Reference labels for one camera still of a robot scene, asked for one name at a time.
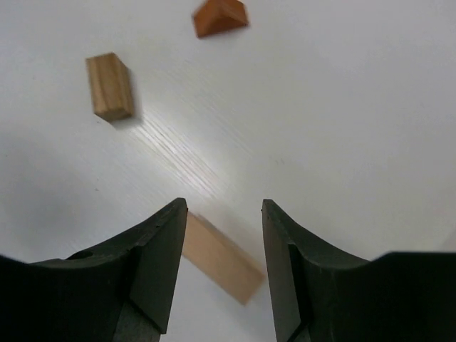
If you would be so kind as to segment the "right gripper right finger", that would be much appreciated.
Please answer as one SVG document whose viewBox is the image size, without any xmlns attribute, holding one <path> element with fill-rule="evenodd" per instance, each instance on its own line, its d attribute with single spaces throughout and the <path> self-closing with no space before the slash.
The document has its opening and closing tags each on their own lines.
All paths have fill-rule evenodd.
<svg viewBox="0 0 456 342">
<path fill-rule="evenodd" d="M 455 254 L 390 252 L 368 261 L 266 199 L 266 267 L 278 341 L 453 341 Z"/>
</svg>

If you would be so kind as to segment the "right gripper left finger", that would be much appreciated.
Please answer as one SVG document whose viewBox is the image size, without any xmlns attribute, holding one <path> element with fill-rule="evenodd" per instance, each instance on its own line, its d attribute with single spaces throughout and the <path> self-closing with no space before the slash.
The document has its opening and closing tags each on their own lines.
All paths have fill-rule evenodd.
<svg viewBox="0 0 456 342">
<path fill-rule="evenodd" d="M 167 332 L 187 220 L 177 198 L 67 259 L 1 258 L 3 341 L 158 341 Z"/>
</svg>

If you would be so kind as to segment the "long rectangular wood block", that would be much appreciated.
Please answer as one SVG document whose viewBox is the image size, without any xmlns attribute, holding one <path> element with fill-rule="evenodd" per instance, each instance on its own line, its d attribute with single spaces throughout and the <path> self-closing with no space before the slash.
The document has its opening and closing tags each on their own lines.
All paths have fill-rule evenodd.
<svg viewBox="0 0 456 342">
<path fill-rule="evenodd" d="M 256 260 L 206 219 L 191 212 L 187 213 L 182 255 L 242 305 L 265 280 Z"/>
</svg>

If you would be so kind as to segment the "short rectangular wood block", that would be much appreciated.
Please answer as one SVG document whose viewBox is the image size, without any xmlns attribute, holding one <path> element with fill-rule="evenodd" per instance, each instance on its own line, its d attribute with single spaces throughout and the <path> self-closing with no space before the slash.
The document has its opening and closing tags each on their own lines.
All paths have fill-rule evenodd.
<svg viewBox="0 0 456 342">
<path fill-rule="evenodd" d="M 85 61 L 94 114 L 107 122 L 133 117 L 133 88 L 126 65 L 113 52 Z"/>
</svg>

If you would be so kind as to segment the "brown triangular wood block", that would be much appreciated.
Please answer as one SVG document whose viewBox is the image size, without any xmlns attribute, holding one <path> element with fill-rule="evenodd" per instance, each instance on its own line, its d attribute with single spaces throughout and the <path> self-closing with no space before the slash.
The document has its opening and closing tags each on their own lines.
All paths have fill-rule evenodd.
<svg viewBox="0 0 456 342">
<path fill-rule="evenodd" d="M 247 27 L 246 6 L 238 0 L 207 0 L 192 15 L 197 38 Z"/>
</svg>

